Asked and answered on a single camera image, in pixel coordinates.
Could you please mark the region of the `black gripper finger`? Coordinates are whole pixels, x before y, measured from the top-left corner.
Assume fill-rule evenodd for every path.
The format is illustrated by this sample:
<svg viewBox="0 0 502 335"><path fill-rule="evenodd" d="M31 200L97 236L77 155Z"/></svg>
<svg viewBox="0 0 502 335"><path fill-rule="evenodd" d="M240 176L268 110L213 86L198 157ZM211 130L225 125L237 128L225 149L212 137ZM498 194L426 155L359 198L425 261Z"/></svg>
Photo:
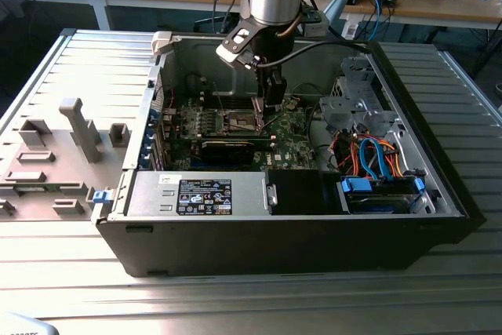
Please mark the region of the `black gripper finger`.
<svg viewBox="0 0 502 335"><path fill-rule="evenodd" d="M286 78L282 76L281 67L260 68L256 71L258 83L257 96L263 103L264 115L277 112L282 104L287 88Z"/></svg>

